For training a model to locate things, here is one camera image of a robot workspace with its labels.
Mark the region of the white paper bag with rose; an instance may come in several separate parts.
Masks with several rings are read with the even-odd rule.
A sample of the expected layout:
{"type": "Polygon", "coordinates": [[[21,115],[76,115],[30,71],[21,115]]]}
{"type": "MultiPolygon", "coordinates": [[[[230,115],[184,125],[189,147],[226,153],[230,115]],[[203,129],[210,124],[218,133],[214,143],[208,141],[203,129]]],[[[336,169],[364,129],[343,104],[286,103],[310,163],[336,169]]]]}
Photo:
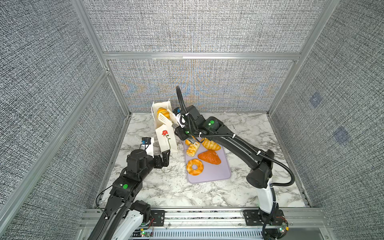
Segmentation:
{"type": "Polygon", "coordinates": [[[161,152],[164,152],[166,150],[171,151],[171,155],[174,156],[179,152],[178,145],[176,142],[176,136],[174,134],[174,128],[167,126],[165,124],[162,124],[160,121],[157,120],[157,110],[158,108],[166,108],[171,110],[171,101],[168,99],[165,102],[153,102],[152,104],[152,116],[155,121],[155,131],[157,135],[157,139],[159,142],[159,147],[161,152]]]}

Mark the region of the metal tongs with white tips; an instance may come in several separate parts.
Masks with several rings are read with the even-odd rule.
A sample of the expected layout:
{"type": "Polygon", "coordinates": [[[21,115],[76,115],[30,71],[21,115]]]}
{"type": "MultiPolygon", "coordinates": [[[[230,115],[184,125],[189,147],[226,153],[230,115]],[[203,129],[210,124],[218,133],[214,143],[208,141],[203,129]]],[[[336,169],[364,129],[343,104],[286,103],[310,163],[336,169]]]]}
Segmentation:
{"type": "Polygon", "coordinates": [[[174,129],[180,127],[180,124],[176,118],[176,116],[166,108],[159,108],[157,110],[157,120],[162,124],[173,127],[174,129]]]}

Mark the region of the small striped bun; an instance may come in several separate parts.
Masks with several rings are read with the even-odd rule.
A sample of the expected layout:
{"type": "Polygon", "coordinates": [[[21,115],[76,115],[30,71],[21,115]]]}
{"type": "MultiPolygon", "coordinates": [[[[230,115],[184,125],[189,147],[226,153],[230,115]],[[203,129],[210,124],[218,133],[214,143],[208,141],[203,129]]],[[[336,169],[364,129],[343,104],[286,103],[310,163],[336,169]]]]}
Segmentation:
{"type": "Polygon", "coordinates": [[[171,119],[171,117],[170,117],[170,113],[168,112],[168,110],[167,109],[165,109],[165,108],[158,108],[158,110],[157,110],[157,117],[160,115],[160,114],[162,114],[162,115],[164,115],[167,119],[171,119]]]}

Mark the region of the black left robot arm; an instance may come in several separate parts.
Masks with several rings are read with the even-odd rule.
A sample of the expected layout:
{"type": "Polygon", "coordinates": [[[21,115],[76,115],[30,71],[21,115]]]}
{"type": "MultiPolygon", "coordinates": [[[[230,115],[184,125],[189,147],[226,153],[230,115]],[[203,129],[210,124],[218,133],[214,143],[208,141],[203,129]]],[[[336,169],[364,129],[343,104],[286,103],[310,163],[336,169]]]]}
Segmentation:
{"type": "Polygon", "coordinates": [[[90,240],[127,240],[150,221],[151,205],[135,198],[143,188],[143,180],[153,169],[169,166],[171,151],[151,156],[137,149],[127,156],[127,167],[112,184],[107,205],[94,227],[90,240]]]}

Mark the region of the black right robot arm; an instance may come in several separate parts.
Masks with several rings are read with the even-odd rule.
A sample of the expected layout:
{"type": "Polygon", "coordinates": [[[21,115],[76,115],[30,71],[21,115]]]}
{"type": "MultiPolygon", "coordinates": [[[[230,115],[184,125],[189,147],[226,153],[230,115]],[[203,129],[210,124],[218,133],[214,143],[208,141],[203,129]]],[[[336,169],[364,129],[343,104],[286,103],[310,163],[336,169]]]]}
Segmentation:
{"type": "Polygon", "coordinates": [[[257,188],[262,215],[272,216],[277,207],[272,185],[274,153],[263,151],[249,144],[233,133],[222,121],[215,117],[205,119],[194,106],[175,108],[179,126],[175,134],[181,139],[195,137],[198,140],[213,141],[243,160],[251,169],[246,179],[257,188]]]}

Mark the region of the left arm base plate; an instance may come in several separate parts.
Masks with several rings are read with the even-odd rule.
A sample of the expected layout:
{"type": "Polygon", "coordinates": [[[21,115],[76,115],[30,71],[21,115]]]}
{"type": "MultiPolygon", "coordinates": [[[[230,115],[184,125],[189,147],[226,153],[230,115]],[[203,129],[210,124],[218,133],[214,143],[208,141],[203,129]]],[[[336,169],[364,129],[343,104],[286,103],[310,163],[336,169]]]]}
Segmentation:
{"type": "Polygon", "coordinates": [[[149,225],[154,227],[163,227],[165,222],[165,213],[164,210],[151,210],[148,220],[144,219],[144,222],[141,224],[142,227],[148,228],[149,225]]]}

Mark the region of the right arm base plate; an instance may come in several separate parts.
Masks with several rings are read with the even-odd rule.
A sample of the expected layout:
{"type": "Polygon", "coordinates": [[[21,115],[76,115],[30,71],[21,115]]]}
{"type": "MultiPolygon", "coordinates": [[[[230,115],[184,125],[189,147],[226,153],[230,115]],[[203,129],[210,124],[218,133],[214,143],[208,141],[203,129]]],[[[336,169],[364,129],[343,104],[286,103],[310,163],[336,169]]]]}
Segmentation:
{"type": "MultiPolygon", "coordinates": [[[[243,216],[247,226],[259,226],[262,227],[267,221],[269,214],[264,213],[262,210],[244,210],[243,216]]],[[[289,228],[289,223],[285,218],[284,212],[279,208],[275,209],[273,216],[268,221],[266,227],[275,226],[275,232],[285,233],[289,228]]]]}

